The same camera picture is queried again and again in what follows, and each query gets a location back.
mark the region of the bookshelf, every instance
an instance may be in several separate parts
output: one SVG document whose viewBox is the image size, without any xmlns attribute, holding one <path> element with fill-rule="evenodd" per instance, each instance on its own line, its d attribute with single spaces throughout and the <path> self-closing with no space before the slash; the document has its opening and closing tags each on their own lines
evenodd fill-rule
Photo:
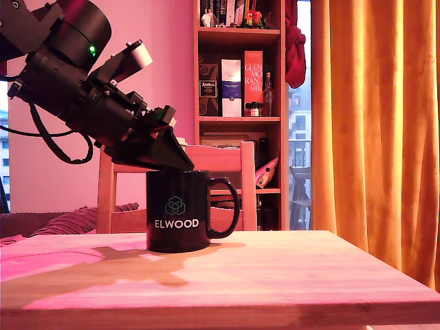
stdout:
<svg viewBox="0 0 440 330">
<path fill-rule="evenodd" d="M 198 0 L 192 1 L 194 39 L 195 143 L 209 132 L 239 132 L 262 136 L 269 140 L 269 158 L 280 155 L 275 178 L 265 189 L 256 190 L 263 207 L 278 213 L 278 229 L 289 229 L 289 136 L 287 84 L 285 83 L 285 0 L 258 0 L 256 9 L 272 14 L 272 29 L 201 27 Z M 216 54 L 221 58 L 240 59 L 243 67 L 245 50 L 262 50 L 263 64 L 272 67 L 273 117 L 207 117 L 199 115 L 199 53 Z M 223 195 L 223 190 L 214 190 Z"/>
</svg>

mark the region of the red box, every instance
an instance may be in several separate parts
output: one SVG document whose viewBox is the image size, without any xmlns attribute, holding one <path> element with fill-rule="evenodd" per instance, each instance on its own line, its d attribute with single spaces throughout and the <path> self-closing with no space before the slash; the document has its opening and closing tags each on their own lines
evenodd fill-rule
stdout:
<svg viewBox="0 0 440 330">
<path fill-rule="evenodd" d="M 245 103 L 263 101 L 263 52 L 245 51 Z"/>
</svg>

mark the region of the logo on mug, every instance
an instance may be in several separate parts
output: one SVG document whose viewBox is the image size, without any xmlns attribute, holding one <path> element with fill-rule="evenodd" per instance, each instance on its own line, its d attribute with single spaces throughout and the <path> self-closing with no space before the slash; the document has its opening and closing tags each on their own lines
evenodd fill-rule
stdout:
<svg viewBox="0 0 440 330">
<path fill-rule="evenodd" d="M 177 196 L 171 197 L 165 205 L 165 212 L 169 215 L 182 215 L 185 211 L 185 203 L 183 203 L 182 199 Z"/>
</svg>

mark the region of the chair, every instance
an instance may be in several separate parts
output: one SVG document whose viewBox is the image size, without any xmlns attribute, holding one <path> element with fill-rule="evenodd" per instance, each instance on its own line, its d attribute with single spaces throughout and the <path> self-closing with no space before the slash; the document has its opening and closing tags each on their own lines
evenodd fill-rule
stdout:
<svg viewBox="0 0 440 330">
<path fill-rule="evenodd" d="M 195 170 L 210 172 L 241 172 L 241 211 L 236 230 L 256 230 L 256 193 L 254 143 L 242 142 L 240 149 L 214 148 L 210 146 L 187 146 L 186 154 Z M 98 234 L 146 232 L 146 210 L 115 212 L 116 183 L 118 173 L 146 173 L 147 168 L 114 164 L 111 158 L 100 152 L 98 182 Z M 225 190 L 214 191 L 224 195 Z M 230 225 L 233 210 L 211 208 L 211 225 L 223 230 Z"/>
<path fill-rule="evenodd" d="M 290 166 L 290 172 L 294 177 L 294 193 L 290 206 L 290 229 L 306 229 L 305 222 L 299 222 L 299 216 L 301 208 L 308 208 L 311 213 L 311 199 L 305 191 L 305 180 L 311 179 L 311 168 Z"/>
</svg>

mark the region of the cable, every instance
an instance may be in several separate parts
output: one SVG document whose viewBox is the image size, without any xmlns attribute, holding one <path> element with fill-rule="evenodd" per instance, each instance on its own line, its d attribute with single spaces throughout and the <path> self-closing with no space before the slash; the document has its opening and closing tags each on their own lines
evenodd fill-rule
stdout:
<svg viewBox="0 0 440 330">
<path fill-rule="evenodd" d="M 62 160 L 64 163 L 68 164 L 85 164 L 89 162 L 94 154 L 93 150 L 93 144 L 91 143 L 90 137 L 85 135 L 84 133 L 79 132 L 79 134 L 82 135 L 84 140 L 87 142 L 87 146 L 89 147 L 89 151 L 87 152 L 87 156 L 84 159 L 74 159 L 71 160 L 69 156 L 67 156 L 63 150 L 53 141 L 53 139 L 50 137 L 49 132 L 47 132 L 46 128 L 44 127 L 43 122 L 41 121 L 40 115 L 38 111 L 36 110 L 35 104 L 29 102 L 30 106 L 30 114 L 32 115 L 32 119 L 35 123 L 36 129 L 38 132 L 40 132 L 41 137 L 43 138 L 44 142 L 46 142 L 47 146 L 52 150 L 52 152 L 57 156 L 60 160 Z"/>
<path fill-rule="evenodd" d="M 18 78 L 18 76 L 8 77 L 8 76 L 5 76 L 4 74 L 0 74 L 0 80 L 7 81 L 9 83 L 15 81 L 17 78 Z"/>
<path fill-rule="evenodd" d="M 3 129 L 4 131 L 8 131 L 9 133 L 23 135 L 23 136 L 33 136 L 33 137 L 36 137 L 36 138 L 42 138 L 43 137 L 41 134 L 38 134 L 38 133 L 28 133 L 28 132 L 17 131 L 16 129 L 10 129 L 9 127 L 4 127 L 4 126 L 1 126 L 1 125 L 0 125 L 0 129 Z M 69 134 L 72 134 L 72 133 L 75 133 L 75 132 L 70 130 L 70 131 L 63 132 L 63 133 L 49 134 L 49 136 L 51 138 L 59 138 L 60 136 L 66 136 L 66 135 L 69 135 Z"/>
</svg>

